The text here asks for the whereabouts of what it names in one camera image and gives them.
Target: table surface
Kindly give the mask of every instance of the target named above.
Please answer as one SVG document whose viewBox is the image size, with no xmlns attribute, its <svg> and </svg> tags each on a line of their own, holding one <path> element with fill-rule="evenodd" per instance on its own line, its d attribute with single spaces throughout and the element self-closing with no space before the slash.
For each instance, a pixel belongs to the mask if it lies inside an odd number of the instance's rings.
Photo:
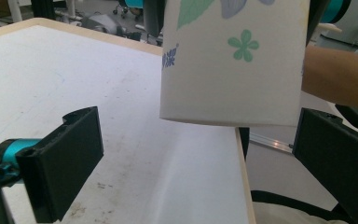
<svg viewBox="0 0 358 224">
<path fill-rule="evenodd" d="M 255 223 L 237 130 L 158 118 L 161 52 L 45 19 L 0 28 L 0 142 L 99 107 L 104 157 L 62 223 Z M 35 223 L 22 184 L 4 193 Z"/>
</svg>

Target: black mechanical part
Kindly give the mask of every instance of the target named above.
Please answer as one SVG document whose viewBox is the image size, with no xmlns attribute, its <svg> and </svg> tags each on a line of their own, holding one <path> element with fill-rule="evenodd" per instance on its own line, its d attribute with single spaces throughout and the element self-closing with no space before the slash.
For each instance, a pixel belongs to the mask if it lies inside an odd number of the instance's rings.
<svg viewBox="0 0 358 224">
<path fill-rule="evenodd" d="M 293 154 L 358 223 L 358 132 L 337 116 L 303 109 Z"/>
<path fill-rule="evenodd" d="M 145 30 L 153 37 L 158 37 L 164 25 L 165 0 L 144 1 Z"/>
<path fill-rule="evenodd" d="M 63 122 L 16 154 L 37 222 L 62 220 L 103 156 L 97 107 L 70 113 Z"/>
<path fill-rule="evenodd" d="M 326 11 L 330 0 L 310 0 L 310 14 L 308 16 L 307 45 Z"/>
<path fill-rule="evenodd" d="M 55 21 L 53 0 L 31 0 L 34 17 L 41 17 Z"/>
</svg>

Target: white paper cup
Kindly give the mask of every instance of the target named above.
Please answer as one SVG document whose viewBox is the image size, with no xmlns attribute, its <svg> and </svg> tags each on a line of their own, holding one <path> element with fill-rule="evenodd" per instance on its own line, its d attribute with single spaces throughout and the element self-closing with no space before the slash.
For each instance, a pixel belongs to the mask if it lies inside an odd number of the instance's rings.
<svg viewBox="0 0 358 224">
<path fill-rule="evenodd" d="M 160 117 L 295 126 L 309 6 L 310 0 L 169 0 Z"/>
</svg>

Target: floor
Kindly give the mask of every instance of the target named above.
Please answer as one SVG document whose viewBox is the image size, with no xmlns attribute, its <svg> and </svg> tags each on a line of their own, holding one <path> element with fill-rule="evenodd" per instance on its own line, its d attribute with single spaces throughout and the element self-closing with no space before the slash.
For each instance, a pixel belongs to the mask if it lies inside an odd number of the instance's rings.
<svg viewBox="0 0 358 224">
<path fill-rule="evenodd" d="M 128 12 L 125 18 L 120 13 L 113 14 L 116 0 L 76 0 L 76 10 L 80 15 L 108 14 L 112 15 L 122 26 L 130 31 L 139 32 L 136 24 L 143 24 L 143 18 L 136 21 Z M 22 7 L 23 15 L 30 16 L 30 8 Z M 1 21 L 10 22 L 10 18 Z M 313 107 L 328 110 L 324 102 L 305 94 L 303 100 Z M 251 132 L 259 133 L 278 140 L 293 143 L 296 128 L 256 128 Z M 251 144 L 247 157 L 249 181 L 252 189 L 262 189 L 301 201 L 332 209 L 336 200 L 312 177 L 312 175 L 290 154 Z"/>
</svg>

